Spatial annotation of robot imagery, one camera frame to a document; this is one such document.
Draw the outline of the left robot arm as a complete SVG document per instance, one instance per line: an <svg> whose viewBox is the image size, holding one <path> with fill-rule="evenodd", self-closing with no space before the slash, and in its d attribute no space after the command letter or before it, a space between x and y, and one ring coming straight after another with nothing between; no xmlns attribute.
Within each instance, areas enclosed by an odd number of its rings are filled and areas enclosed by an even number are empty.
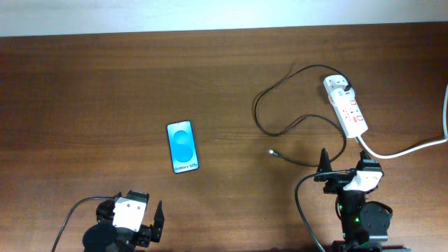
<svg viewBox="0 0 448 252"><path fill-rule="evenodd" d="M153 224L143 224L149 197L147 192L130 190L100 203L96 209L97 223L83 235L84 250L135 252L160 242L165 224L162 201L157 203Z"/></svg>

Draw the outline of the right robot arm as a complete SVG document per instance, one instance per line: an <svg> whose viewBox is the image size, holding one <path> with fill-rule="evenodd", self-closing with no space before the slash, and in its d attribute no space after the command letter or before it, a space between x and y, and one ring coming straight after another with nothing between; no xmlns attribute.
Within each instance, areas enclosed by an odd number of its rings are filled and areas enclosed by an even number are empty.
<svg viewBox="0 0 448 252"><path fill-rule="evenodd" d="M356 167L333 171L325 149L321 151L315 182L324 182L325 194L336 194L337 215L342 225L342 241L334 241L332 250L343 251L408 251L404 246L385 246L393 217L391 207L367 201L367 194L378 188L384 176L378 161L360 152Z"/></svg>

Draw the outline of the white charger adapter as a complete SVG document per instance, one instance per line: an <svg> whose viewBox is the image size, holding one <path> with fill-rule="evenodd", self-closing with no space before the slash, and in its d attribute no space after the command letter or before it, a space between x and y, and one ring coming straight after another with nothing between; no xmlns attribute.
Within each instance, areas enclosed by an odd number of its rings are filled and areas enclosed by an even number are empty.
<svg viewBox="0 0 448 252"><path fill-rule="evenodd" d="M333 106L339 106L355 99L355 92L352 88L346 91L343 87L338 87L332 90L328 96Z"/></svg>

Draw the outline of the blue Samsung smartphone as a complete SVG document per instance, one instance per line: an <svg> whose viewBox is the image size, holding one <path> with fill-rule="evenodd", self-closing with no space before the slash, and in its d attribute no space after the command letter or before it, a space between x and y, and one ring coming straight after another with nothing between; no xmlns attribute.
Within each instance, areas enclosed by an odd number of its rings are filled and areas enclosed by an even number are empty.
<svg viewBox="0 0 448 252"><path fill-rule="evenodd" d="M181 174L199 169L192 122L184 120L168 124L167 136L174 173Z"/></svg>

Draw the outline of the white power strip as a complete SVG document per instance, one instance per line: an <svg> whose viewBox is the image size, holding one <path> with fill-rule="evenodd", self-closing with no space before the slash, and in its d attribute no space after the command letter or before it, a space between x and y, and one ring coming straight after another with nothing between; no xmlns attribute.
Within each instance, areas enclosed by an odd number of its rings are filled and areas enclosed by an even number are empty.
<svg viewBox="0 0 448 252"><path fill-rule="evenodd" d="M346 91L352 88L349 86L347 79L342 75L331 75L326 77L323 81L323 86L328 95L335 88L344 88ZM333 108L347 138L359 137L368 130L368 126L361 113L356 98L345 104L333 106Z"/></svg>

